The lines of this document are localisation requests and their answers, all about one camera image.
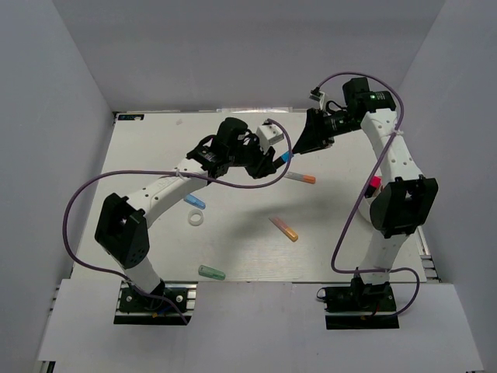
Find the orange clear marker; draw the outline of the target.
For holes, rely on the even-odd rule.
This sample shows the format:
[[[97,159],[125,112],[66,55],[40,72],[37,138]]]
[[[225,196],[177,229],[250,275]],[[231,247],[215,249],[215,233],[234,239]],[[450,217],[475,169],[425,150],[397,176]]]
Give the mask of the orange clear marker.
[[[296,242],[298,240],[298,234],[284,222],[281,218],[270,217],[269,220],[291,241]]]
[[[289,179],[289,180],[299,181],[302,183],[315,184],[315,182],[316,182],[316,178],[314,176],[305,175],[305,174],[301,174],[301,173],[287,172],[284,175],[284,177]]]

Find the pink black highlighter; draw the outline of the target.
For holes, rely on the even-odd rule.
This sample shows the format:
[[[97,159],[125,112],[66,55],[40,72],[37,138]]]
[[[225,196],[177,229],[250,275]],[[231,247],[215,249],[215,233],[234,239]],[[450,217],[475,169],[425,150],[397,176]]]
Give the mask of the pink black highlighter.
[[[382,179],[380,176],[373,176],[366,189],[364,197],[369,199],[377,196],[382,189]]]

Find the blue black highlighter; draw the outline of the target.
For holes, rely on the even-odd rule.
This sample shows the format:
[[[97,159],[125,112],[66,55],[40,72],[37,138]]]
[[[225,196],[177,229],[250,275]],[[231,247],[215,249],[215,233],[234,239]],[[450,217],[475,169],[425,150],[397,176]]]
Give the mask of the blue black highlighter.
[[[292,157],[293,155],[290,155],[289,152],[285,152],[280,157],[278,157],[273,161],[273,165],[278,169],[281,166],[283,166],[285,163],[287,163]]]

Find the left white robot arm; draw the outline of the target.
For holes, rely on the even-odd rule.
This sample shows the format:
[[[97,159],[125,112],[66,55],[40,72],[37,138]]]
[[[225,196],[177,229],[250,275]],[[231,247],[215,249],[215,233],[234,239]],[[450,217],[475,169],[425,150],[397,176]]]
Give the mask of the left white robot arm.
[[[110,194],[103,202],[95,239],[140,288],[137,300],[148,310],[164,301],[164,282],[148,259],[148,229],[169,208],[202,189],[231,167],[242,167],[255,180],[273,175],[274,145],[285,139],[269,121],[251,132],[243,120],[228,117],[216,134],[207,135],[170,172],[124,197]]]

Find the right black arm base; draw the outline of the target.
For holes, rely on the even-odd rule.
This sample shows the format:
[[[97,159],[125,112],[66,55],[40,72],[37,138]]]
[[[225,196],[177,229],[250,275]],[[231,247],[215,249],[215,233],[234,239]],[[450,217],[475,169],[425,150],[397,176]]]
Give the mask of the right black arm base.
[[[398,329],[397,306],[390,283],[365,284],[355,275],[348,286],[328,286],[316,293],[325,304],[327,330]]]

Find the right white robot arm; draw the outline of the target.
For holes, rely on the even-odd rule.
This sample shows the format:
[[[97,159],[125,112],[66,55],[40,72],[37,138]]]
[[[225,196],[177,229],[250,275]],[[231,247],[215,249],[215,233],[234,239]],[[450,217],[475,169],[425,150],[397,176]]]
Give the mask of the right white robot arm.
[[[335,138],[362,131],[376,156],[374,173],[381,175],[380,192],[367,201],[374,234],[366,256],[353,275],[362,283],[350,291],[351,302],[362,310],[379,299],[375,286],[390,280],[401,246],[426,222],[438,193],[434,178],[424,176],[408,150],[400,130],[404,105],[389,87],[373,91],[369,75],[354,73],[342,87],[345,105],[330,110],[317,86],[311,98],[320,103],[307,112],[303,132],[293,147],[303,155],[330,147]]]

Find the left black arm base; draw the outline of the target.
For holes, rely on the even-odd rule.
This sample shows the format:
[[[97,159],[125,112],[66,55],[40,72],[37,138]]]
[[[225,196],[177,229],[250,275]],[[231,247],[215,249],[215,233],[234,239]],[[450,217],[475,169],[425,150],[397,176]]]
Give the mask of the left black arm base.
[[[115,325],[185,326],[193,316],[197,283],[166,282],[163,297],[173,302],[144,297],[124,282],[120,285],[113,323]]]

